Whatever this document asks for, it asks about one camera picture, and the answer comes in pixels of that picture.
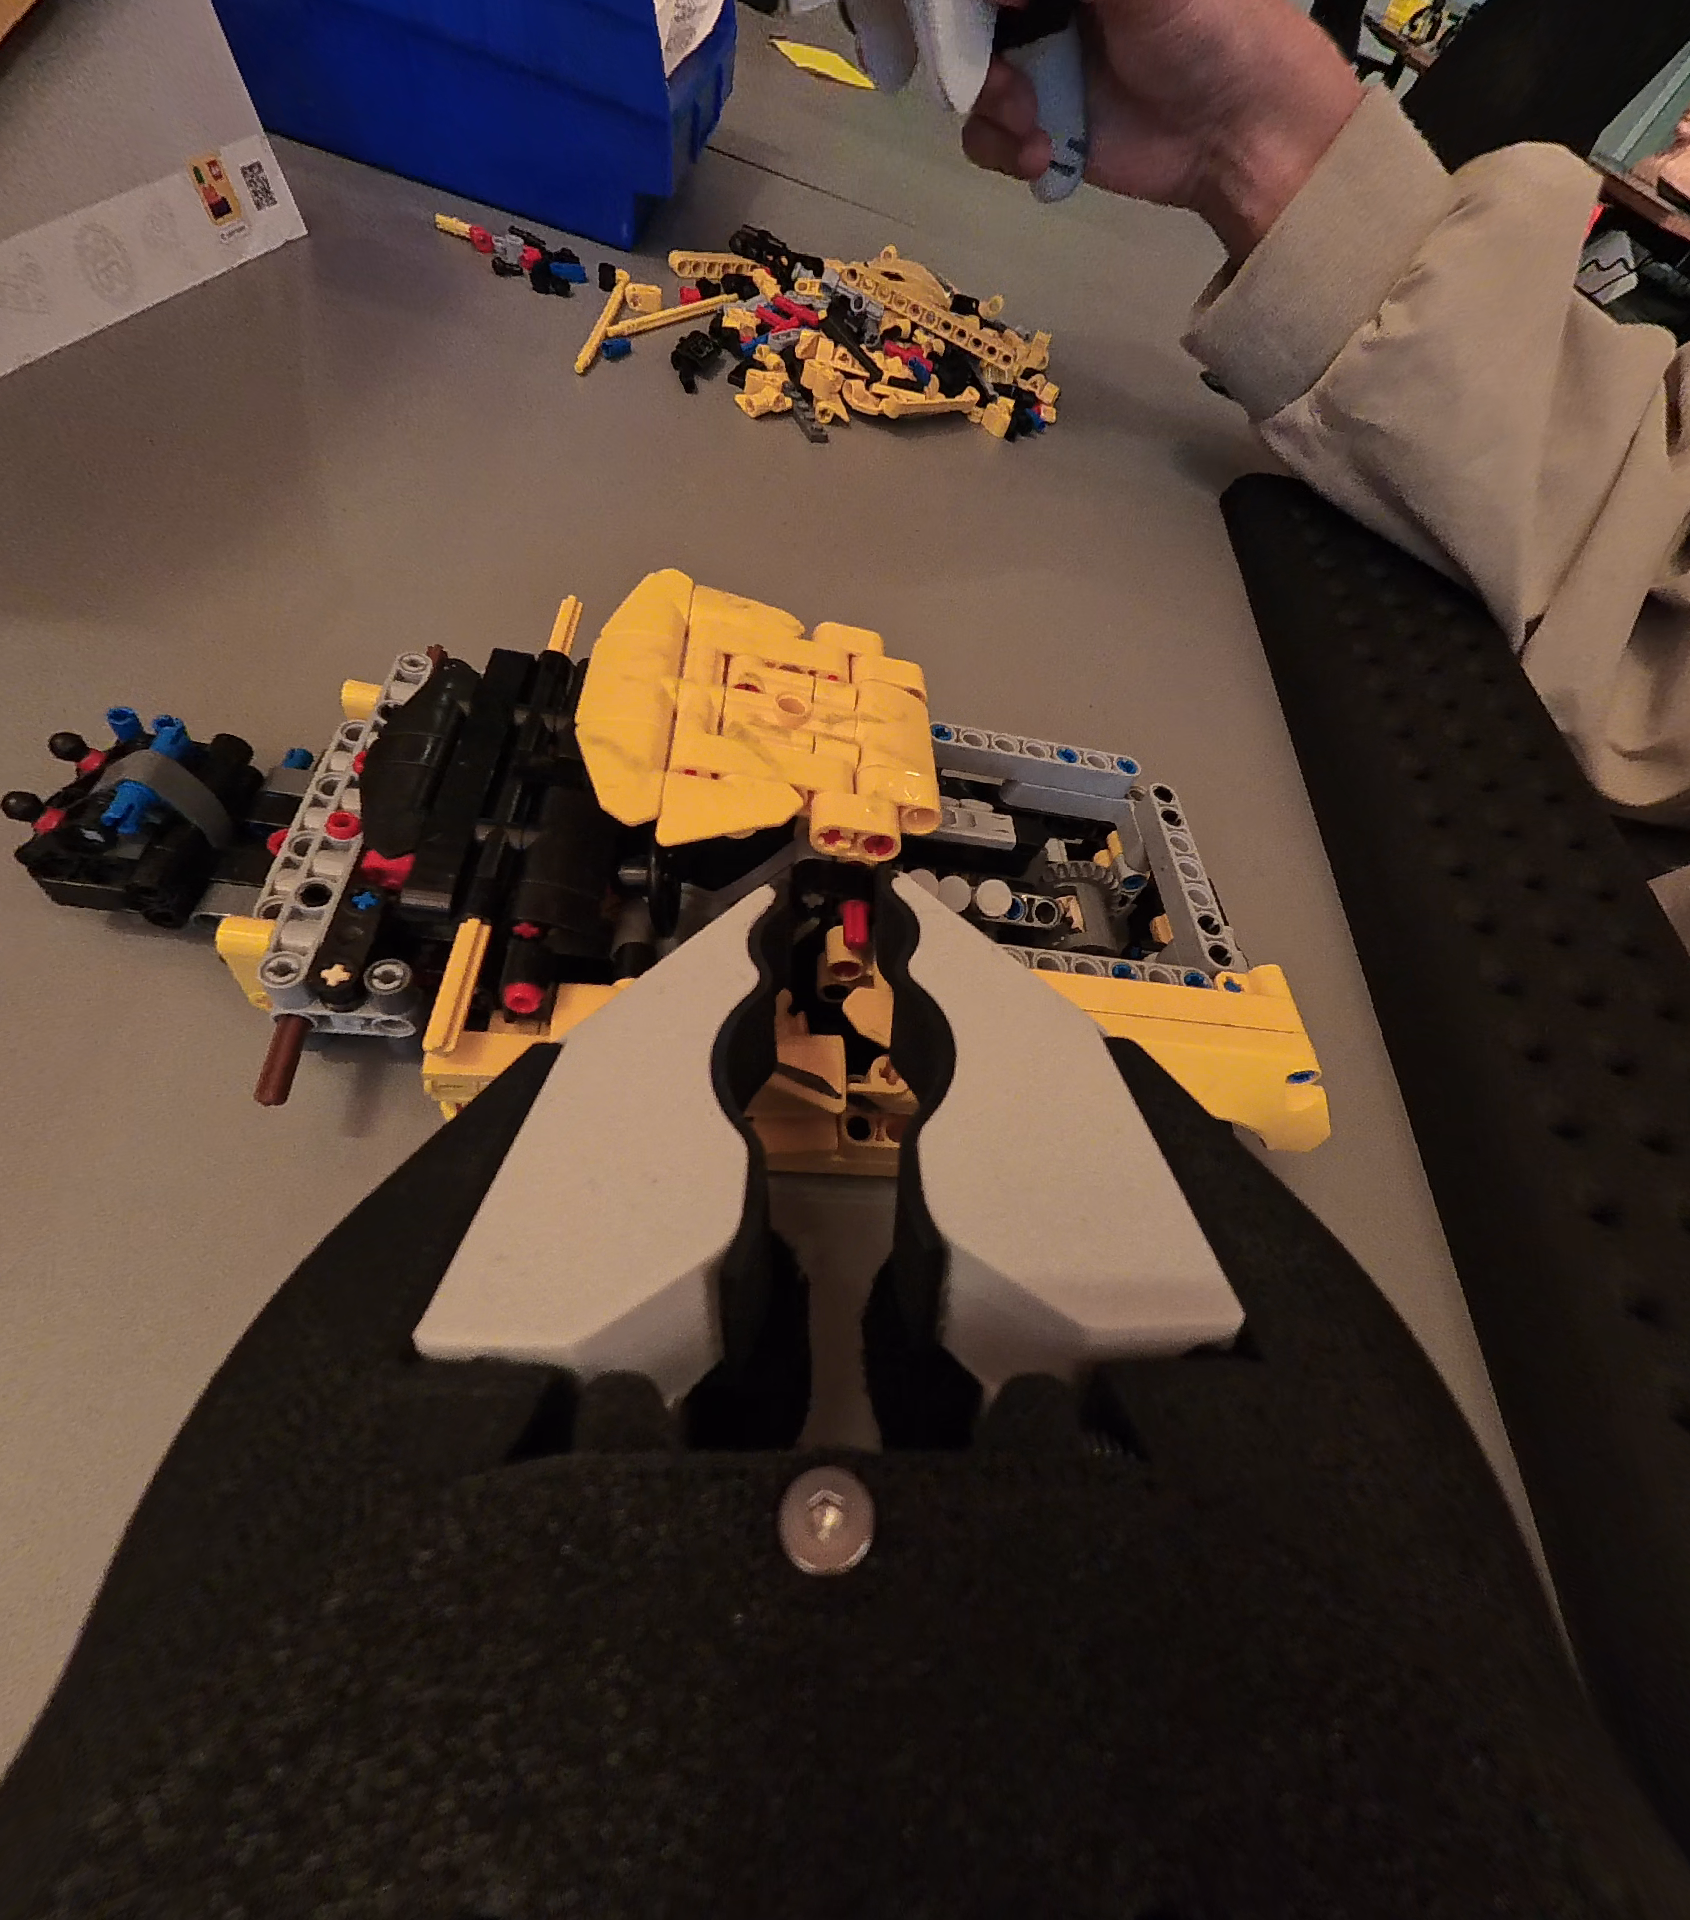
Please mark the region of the toy car instruction booklet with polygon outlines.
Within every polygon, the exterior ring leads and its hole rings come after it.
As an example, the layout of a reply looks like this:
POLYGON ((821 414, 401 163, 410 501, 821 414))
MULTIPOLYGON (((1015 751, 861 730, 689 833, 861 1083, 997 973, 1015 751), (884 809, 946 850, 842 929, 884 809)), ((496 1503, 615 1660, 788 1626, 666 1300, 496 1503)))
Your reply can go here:
POLYGON ((36 2, 0 47, 0 378, 304 238, 209 2, 36 2))

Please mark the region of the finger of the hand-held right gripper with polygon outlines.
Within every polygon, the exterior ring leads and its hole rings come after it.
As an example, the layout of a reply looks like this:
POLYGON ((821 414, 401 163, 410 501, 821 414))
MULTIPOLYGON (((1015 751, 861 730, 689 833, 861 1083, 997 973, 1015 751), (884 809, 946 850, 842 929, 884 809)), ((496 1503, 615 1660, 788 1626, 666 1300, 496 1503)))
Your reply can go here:
POLYGON ((998 10, 998 2, 861 2, 858 65, 884 94, 921 78, 968 117, 994 64, 998 10))

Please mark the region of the person's right forearm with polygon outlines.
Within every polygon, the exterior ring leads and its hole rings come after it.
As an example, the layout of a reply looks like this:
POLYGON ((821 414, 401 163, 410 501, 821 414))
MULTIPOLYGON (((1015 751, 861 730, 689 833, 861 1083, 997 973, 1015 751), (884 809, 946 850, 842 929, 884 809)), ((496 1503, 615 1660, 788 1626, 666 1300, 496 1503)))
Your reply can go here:
POLYGON ((1577 293, 1596 183, 1458 176, 1368 90, 1189 352, 1315 492, 1466 578, 1591 784, 1690 828, 1690 346, 1577 293))

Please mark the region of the black dotted desk mat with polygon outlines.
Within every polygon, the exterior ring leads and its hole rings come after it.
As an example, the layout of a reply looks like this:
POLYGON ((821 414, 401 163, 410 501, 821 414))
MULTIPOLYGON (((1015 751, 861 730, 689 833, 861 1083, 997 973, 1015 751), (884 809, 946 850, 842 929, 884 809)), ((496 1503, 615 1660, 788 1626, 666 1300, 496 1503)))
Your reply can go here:
POLYGON ((1222 511, 1563 1630, 1690 1862, 1690 958, 1493 618, 1222 511))

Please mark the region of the yellow toy car chassis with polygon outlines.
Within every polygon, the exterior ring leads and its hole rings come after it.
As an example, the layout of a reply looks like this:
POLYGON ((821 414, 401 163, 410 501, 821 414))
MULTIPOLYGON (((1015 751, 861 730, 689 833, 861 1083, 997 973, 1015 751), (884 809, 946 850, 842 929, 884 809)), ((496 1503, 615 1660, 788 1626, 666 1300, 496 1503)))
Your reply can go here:
POLYGON ((646 577, 576 658, 562 602, 534 654, 440 644, 344 688, 319 751, 264 767, 234 736, 108 713, 57 732, 46 794, 0 798, 57 906, 209 924, 272 1021, 260 1106, 311 1036, 416 1046, 463 1112, 565 1042, 758 887, 799 924, 921 884, 1109 1036, 1138 1042, 1268 1150, 1327 1132, 1290 981, 1252 964, 1176 794, 1138 759, 930 719, 876 630, 646 577))

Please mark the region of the yellow toy fender subassembly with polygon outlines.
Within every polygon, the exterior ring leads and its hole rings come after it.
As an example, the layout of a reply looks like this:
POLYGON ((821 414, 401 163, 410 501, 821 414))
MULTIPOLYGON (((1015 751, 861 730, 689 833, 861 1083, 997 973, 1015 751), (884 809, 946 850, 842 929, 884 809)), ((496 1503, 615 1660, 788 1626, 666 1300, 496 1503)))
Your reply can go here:
POLYGON ((774 1076, 746 1109, 774 1173, 897 1178, 919 1103, 891 1064, 891 1018, 876 906, 817 906, 790 947, 774 1076))

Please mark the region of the grey desk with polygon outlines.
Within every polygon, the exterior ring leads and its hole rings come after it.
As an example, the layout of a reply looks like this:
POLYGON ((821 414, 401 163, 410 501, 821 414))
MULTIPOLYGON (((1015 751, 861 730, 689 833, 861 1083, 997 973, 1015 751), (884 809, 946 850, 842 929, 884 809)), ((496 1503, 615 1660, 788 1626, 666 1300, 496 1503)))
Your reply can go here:
MULTIPOLYGON (((0 795, 54 730, 182 710, 272 756, 410 639, 596 630, 655 566, 879 629, 949 719, 1135 754, 1189 802, 1252 958, 1290 973, 1336 1132, 1279 1158, 1386 1286, 1526 1508, 1219 521, 1264 464, 1181 348, 1193 218, 973 171, 930 102, 737 83, 637 252, 758 223, 908 248, 1054 331, 1060 425, 806 444, 639 348, 570 359, 541 300, 433 231, 475 201, 278 142, 307 237, 0 382, 0 795)), ((388 1049, 260 1112, 264 1021, 209 947, 39 896, 0 817, 0 1775, 146 1481, 297 1261, 433 1127, 388 1049)))

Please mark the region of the blue plastic bin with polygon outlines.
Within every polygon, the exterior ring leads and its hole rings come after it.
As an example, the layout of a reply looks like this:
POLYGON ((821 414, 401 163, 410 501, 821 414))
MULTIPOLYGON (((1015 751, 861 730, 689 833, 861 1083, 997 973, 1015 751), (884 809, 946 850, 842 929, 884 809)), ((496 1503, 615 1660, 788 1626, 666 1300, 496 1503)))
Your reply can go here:
POLYGON ((732 90, 732 2, 216 2, 266 132, 632 248, 732 90))

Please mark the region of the person's right hand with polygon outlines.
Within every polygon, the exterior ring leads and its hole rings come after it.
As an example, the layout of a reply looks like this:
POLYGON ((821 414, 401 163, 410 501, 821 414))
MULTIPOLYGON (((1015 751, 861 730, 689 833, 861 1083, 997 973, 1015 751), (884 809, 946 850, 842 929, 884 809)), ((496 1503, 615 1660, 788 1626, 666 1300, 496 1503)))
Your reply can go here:
POLYGON ((1197 215, 1240 264, 1359 112, 1363 90, 1293 2, 1087 2, 1085 179, 1197 215))

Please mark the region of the pile of small toy pieces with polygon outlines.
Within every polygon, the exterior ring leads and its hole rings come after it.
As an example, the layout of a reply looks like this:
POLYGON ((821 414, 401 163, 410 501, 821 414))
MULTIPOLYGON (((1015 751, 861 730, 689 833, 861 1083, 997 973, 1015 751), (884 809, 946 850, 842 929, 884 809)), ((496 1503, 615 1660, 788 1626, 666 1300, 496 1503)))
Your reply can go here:
POLYGON ((547 300, 598 290, 576 375, 654 342, 687 394, 722 385, 744 416, 788 416, 809 444, 853 419, 964 419, 1017 442, 1060 416, 1050 335, 1008 324, 998 297, 978 300, 897 248, 838 257, 740 224, 724 248, 669 252, 662 285, 518 224, 445 212, 432 224, 547 300))

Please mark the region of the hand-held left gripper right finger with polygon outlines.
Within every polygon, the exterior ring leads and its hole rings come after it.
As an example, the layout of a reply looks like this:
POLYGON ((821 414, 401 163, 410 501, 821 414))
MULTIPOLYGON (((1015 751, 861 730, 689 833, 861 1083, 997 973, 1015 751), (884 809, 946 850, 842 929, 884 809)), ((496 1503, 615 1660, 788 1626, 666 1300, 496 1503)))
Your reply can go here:
POLYGON ((1126 1068, 1176 1083, 921 884, 891 884, 891 1431, 967 1437, 1020 1374, 1227 1349, 1244 1306, 1126 1068))

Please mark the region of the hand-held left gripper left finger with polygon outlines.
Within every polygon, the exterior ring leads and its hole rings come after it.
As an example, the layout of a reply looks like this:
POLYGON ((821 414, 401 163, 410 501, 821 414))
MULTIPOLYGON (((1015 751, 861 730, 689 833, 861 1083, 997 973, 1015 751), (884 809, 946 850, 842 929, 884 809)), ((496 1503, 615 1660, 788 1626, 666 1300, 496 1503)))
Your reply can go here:
POLYGON ((754 1386, 785 1342, 764 1147, 783 887, 758 887, 528 1064, 544 1087, 416 1326, 422 1357, 506 1357, 678 1398, 754 1386))

